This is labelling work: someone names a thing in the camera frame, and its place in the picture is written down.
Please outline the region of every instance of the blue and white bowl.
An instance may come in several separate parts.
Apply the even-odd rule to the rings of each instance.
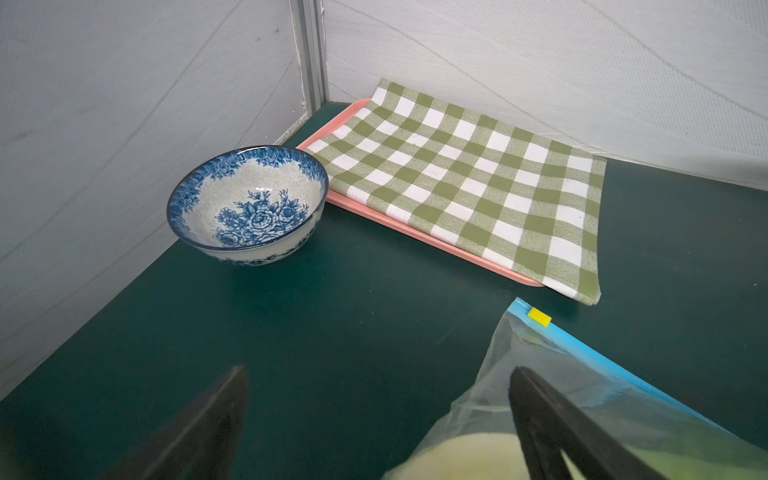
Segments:
[[[328,195],[328,174],[289,147],[248,147],[192,170],[168,199],[182,241],[235,265],[287,257],[310,238]]]

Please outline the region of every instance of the pink tray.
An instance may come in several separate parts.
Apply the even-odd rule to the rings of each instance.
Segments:
[[[315,141],[319,140],[320,138],[323,138],[326,135],[333,133],[334,131],[336,131],[338,127],[341,127],[347,121],[349,121],[350,118],[354,117],[355,114],[358,111],[360,111],[361,108],[365,107],[369,101],[370,99],[367,98],[365,100],[358,100],[355,103],[351,104],[343,112],[336,115],[327,124],[323,125],[323,127],[320,128],[318,131],[316,131],[311,137],[307,138],[304,142],[302,142],[297,148],[299,148],[300,150],[303,150],[308,146],[310,146],[311,144],[313,144]],[[519,282],[519,283],[522,283],[523,285],[529,285],[529,286],[543,286],[536,280],[532,280],[526,277],[525,275],[521,275],[520,273],[513,272],[509,268],[504,268],[503,266],[497,265],[493,262],[489,262],[484,258],[477,257],[476,255],[472,255],[469,252],[465,252],[460,248],[454,247],[450,243],[446,243],[442,240],[438,240],[434,237],[431,237],[427,233],[421,232],[413,227],[409,227],[408,225],[402,222],[389,218],[385,214],[380,214],[376,210],[372,208],[368,208],[365,205],[360,204],[358,202],[355,202],[354,200],[347,198],[342,194],[335,192],[333,190],[330,190],[328,192],[328,203],[336,205],[337,207],[341,207],[344,210],[349,210],[354,214],[358,214],[361,217],[365,217],[369,220],[373,220],[374,222],[380,223],[393,230],[397,230],[400,233],[404,233],[405,235],[408,235],[409,237],[413,237],[417,240],[421,240],[422,242],[427,243],[428,245],[437,247],[440,250],[450,253],[451,255],[456,255],[459,258],[472,262],[475,265],[479,265],[492,272],[498,273],[499,275],[505,276],[510,280],[514,280],[515,282]]]

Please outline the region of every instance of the green table surface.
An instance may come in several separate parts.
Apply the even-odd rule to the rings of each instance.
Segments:
[[[596,306],[334,206],[267,266],[176,242],[0,403],[4,455],[32,478],[97,478],[242,363],[252,392],[232,478],[378,478],[473,383],[516,296],[766,448],[767,200],[608,161]]]

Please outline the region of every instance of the fabric wall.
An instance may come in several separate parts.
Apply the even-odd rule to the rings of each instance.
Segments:
[[[287,0],[3,2],[0,65],[2,398],[174,242],[188,171],[305,111]]]
[[[323,0],[332,100],[381,77],[596,154],[768,189],[765,0]]]

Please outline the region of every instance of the checkered cloth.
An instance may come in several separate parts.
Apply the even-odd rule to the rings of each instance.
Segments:
[[[307,149],[340,194],[587,305],[605,159],[382,80]]]

